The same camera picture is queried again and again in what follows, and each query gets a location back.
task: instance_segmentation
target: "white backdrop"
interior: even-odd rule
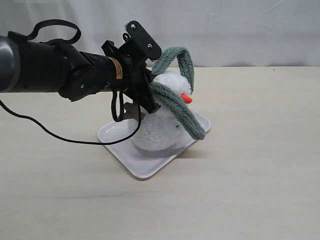
[[[102,54],[139,21],[162,49],[185,46],[197,67],[320,66],[320,0],[1,0],[0,34],[28,34],[46,19],[77,24],[76,47]],[[68,37],[49,27],[37,40]]]

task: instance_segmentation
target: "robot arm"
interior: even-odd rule
[[[68,40],[32,41],[41,28],[52,25],[71,27],[77,32]],[[81,31],[65,20],[39,22],[27,36],[9,31],[7,36],[0,36],[0,93],[57,92],[74,102],[98,92],[112,92],[111,112],[116,122],[124,119],[123,95],[148,113],[155,113],[160,106],[149,87],[153,76],[146,68],[146,60],[157,60],[161,48],[137,21],[129,22],[125,30],[125,43],[119,48],[109,40],[102,45],[105,55],[78,51],[73,44],[81,37]],[[3,102],[1,106],[8,112]]]

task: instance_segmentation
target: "beige table surface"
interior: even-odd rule
[[[318,240],[320,67],[195,74],[191,106],[211,131],[147,181],[1,109],[0,240]],[[0,96],[77,140],[112,120],[110,93]]]

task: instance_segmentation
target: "orange label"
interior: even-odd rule
[[[111,59],[111,61],[114,63],[114,66],[116,69],[116,79],[122,79],[124,77],[124,73],[122,72],[122,67],[120,62],[111,56],[108,56],[108,58]]]

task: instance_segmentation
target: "stuffed snowman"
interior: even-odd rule
[[[175,58],[180,73],[167,70]],[[193,101],[191,95],[194,90],[194,67],[189,51],[184,47],[168,48],[155,62],[152,75],[150,88],[161,108],[149,114],[141,107],[141,126],[131,138],[134,145],[155,152],[178,148],[179,141],[186,134],[195,140],[204,139],[206,132],[188,107]],[[137,119],[127,120],[129,132],[136,127]]]

